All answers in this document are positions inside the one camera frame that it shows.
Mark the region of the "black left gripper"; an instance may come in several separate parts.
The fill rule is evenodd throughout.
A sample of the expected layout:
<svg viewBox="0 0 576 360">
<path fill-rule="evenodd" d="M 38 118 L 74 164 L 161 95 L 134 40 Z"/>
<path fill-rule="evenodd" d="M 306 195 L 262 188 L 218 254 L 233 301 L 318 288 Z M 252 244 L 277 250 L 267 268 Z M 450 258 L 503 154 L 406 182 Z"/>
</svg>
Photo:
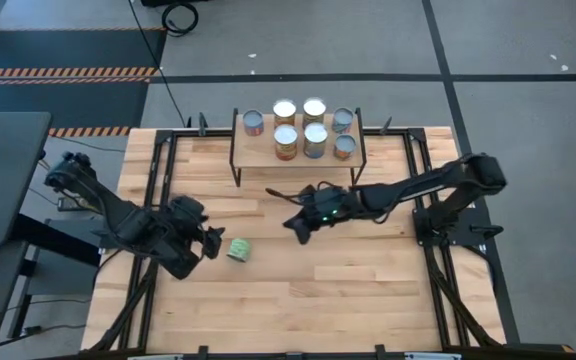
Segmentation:
<svg viewBox="0 0 576 360">
<path fill-rule="evenodd" d="M 207 217 L 203 214 L 204 206 L 192 197 L 177 196 L 169 202 L 168 208 L 182 244 L 190 248 L 193 242 L 198 242 L 203 246 L 202 257 L 216 259 L 225 228 L 209 227 L 205 231 L 203 223 Z"/>
</svg>

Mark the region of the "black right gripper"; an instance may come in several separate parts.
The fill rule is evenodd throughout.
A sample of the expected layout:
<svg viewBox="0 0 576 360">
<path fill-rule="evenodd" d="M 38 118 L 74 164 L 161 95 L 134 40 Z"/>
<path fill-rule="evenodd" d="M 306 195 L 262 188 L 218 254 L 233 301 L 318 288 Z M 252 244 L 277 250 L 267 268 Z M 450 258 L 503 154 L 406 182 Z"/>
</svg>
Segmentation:
<svg viewBox="0 0 576 360">
<path fill-rule="evenodd" d="M 317 189 L 309 185 L 299 193 L 297 200 L 301 210 L 284 221 L 283 226 L 294 230 L 301 245 L 310 240 L 310 226 L 333 225 L 363 211 L 357 194 L 340 186 Z"/>
</svg>

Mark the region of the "green peas can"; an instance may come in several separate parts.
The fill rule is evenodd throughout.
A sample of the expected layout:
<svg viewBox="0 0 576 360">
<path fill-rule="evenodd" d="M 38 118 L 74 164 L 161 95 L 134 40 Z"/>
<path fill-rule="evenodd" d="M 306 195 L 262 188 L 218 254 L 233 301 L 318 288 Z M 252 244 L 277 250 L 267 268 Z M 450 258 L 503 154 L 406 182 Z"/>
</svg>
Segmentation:
<svg viewBox="0 0 576 360">
<path fill-rule="evenodd" d="M 235 238 L 231 241 L 227 256 L 237 262 L 245 263 L 251 253 L 251 244 L 243 238 Z"/>
</svg>

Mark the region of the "tall orange red can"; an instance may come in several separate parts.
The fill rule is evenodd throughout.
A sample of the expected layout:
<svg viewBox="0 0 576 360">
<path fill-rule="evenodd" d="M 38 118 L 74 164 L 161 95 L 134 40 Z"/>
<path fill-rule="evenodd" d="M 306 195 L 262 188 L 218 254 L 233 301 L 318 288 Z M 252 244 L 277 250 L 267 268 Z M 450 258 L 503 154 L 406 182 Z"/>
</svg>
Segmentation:
<svg viewBox="0 0 576 360">
<path fill-rule="evenodd" d="M 298 132 L 288 124 L 279 125 L 274 132 L 275 154 L 283 161 L 292 160 L 297 154 Z"/>
<path fill-rule="evenodd" d="M 290 99 L 279 99 L 273 105 L 274 126 L 295 124 L 297 107 Z"/>
</svg>

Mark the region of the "tall blue yellow can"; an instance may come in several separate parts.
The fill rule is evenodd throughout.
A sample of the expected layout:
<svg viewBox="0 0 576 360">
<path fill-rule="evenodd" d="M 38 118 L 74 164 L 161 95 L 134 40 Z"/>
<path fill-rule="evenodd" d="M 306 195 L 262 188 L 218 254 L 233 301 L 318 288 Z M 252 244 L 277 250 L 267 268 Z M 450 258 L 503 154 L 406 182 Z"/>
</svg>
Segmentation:
<svg viewBox="0 0 576 360">
<path fill-rule="evenodd" d="M 325 154 L 328 131 L 323 123 L 313 122 L 304 130 L 304 154 L 309 158 L 321 158 Z"/>
</svg>

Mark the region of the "short orange label can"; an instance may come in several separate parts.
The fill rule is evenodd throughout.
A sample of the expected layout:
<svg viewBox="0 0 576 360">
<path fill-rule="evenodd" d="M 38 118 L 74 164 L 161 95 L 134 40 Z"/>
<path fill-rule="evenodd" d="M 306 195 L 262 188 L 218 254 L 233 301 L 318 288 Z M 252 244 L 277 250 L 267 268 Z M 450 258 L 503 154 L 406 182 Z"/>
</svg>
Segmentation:
<svg viewBox="0 0 576 360">
<path fill-rule="evenodd" d="M 348 134 L 339 135 L 334 144 L 334 156 L 341 160 L 349 160 L 356 150 L 355 139 Z"/>
</svg>

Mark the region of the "blue red label can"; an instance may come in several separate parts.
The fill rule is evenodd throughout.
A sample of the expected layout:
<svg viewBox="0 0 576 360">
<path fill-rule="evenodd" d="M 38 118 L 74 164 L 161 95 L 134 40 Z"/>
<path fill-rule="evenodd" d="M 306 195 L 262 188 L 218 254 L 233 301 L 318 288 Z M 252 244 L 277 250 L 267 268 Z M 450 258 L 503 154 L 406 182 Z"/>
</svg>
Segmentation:
<svg viewBox="0 0 576 360">
<path fill-rule="evenodd" d="M 264 132 L 264 115 L 258 110 L 248 110 L 243 116 L 244 131 L 248 136 L 259 136 Z"/>
</svg>

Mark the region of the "tall tan label can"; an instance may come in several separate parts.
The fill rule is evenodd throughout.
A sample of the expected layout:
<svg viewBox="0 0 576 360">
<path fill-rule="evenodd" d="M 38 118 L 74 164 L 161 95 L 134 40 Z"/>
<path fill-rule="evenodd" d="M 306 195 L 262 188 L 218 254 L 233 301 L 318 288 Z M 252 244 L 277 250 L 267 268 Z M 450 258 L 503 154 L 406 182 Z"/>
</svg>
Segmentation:
<svg viewBox="0 0 576 360">
<path fill-rule="evenodd" d="M 322 123 L 326 112 L 326 105 L 321 98 L 311 97 L 303 103 L 303 127 L 311 123 Z"/>
</svg>

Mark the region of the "wooden shelf with black legs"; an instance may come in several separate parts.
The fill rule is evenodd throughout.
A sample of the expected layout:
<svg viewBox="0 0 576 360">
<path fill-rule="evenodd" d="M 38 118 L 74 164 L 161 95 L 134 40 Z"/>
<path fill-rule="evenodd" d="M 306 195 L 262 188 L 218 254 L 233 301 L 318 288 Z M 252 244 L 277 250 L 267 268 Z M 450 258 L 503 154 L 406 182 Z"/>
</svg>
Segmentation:
<svg viewBox="0 0 576 360">
<path fill-rule="evenodd" d="M 232 121 L 232 140 L 230 145 L 230 166 L 236 184 L 240 184 L 241 170 L 252 168 L 323 168 L 348 169 L 352 185 L 360 179 L 367 164 L 365 149 L 363 121 L 361 109 L 353 112 L 351 129 L 348 132 L 355 140 L 355 150 L 349 159 L 341 160 L 335 156 L 335 141 L 338 134 L 331 130 L 333 115 L 324 115 L 324 124 L 329 133 L 325 143 L 325 153 L 321 158 L 308 158 L 304 152 L 304 135 L 302 128 L 303 115 L 295 115 L 295 128 L 298 134 L 296 142 L 296 155 L 292 160 L 281 160 L 276 156 L 277 144 L 274 138 L 275 117 L 273 114 L 264 114 L 264 131 L 258 136 L 249 136 L 245 131 L 243 115 L 234 109 Z"/>
</svg>

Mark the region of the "black power adapter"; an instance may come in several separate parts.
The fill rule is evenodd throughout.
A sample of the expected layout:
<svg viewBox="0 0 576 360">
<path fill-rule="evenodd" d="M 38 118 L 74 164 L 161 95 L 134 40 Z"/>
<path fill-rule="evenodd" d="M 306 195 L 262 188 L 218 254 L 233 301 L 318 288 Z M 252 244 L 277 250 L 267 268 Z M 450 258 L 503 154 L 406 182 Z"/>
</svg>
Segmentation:
<svg viewBox="0 0 576 360">
<path fill-rule="evenodd" d="M 60 197 L 57 201 L 57 208 L 60 212 L 92 211 L 90 205 L 81 197 Z"/>
</svg>

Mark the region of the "black desk foot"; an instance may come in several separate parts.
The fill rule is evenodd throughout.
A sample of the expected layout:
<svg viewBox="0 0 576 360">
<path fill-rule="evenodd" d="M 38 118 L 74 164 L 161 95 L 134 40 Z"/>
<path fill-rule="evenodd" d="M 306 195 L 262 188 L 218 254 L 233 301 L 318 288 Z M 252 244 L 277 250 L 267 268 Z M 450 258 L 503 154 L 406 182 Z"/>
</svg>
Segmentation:
<svg viewBox="0 0 576 360">
<path fill-rule="evenodd" d="M 25 241 L 91 266 L 99 264 L 100 254 L 96 246 L 23 214 L 14 221 L 9 239 Z"/>
</svg>

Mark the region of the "black desk top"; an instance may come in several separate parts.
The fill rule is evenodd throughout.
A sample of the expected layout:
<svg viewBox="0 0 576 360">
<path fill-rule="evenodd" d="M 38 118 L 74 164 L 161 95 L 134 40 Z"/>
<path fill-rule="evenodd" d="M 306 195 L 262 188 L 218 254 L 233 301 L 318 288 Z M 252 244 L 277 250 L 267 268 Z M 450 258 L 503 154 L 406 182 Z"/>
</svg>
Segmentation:
<svg viewBox="0 0 576 360">
<path fill-rule="evenodd" d="M 0 112 L 0 245 L 19 214 L 51 123 L 47 112 Z"/>
</svg>

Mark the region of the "black mat with hazard stripes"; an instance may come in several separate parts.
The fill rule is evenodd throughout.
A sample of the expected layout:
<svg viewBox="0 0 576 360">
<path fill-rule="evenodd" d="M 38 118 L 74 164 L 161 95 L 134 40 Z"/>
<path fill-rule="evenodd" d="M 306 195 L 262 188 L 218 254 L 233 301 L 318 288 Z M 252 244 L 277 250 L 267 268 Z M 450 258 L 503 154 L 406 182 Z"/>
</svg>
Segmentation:
<svg viewBox="0 0 576 360">
<path fill-rule="evenodd" d="M 165 42 L 161 28 L 0 30 L 0 112 L 49 112 L 56 137 L 126 136 Z"/>
</svg>

